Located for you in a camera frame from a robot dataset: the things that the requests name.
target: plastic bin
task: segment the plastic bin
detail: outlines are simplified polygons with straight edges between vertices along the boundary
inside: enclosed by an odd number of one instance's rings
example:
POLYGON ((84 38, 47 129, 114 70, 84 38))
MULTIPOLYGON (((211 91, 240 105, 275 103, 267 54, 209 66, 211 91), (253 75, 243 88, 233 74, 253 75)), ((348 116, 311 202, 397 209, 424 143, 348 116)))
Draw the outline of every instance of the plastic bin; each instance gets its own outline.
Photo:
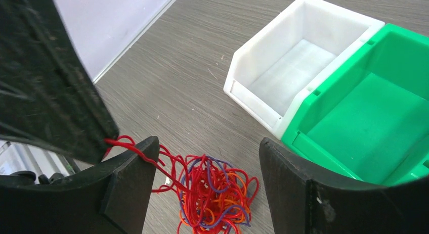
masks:
POLYGON ((282 141, 381 185, 429 174, 429 38, 388 24, 299 108, 282 141))
POLYGON ((302 101, 383 26, 322 0, 295 0, 235 52, 224 91, 280 139, 302 101))

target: wooden table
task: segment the wooden table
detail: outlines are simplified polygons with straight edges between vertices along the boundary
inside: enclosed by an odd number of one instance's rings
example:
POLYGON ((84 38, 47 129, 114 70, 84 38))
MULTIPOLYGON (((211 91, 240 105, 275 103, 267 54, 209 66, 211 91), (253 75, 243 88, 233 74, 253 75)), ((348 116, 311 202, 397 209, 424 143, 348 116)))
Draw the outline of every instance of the wooden table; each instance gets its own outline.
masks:
MULTIPOLYGON (((157 135, 174 154, 209 154, 262 181, 258 148, 270 134, 223 84, 233 53, 292 1, 177 0, 97 83, 121 133, 157 135)), ((429 0, 326 1, 429 35, 429 0)), ((164 183, 157 174, 154 188, 164 183)), ((273 233, 261 184, 243 233, 273 233)), ((173 193, 153 194, 143 233, 176 233, 178 213, 173 193)))

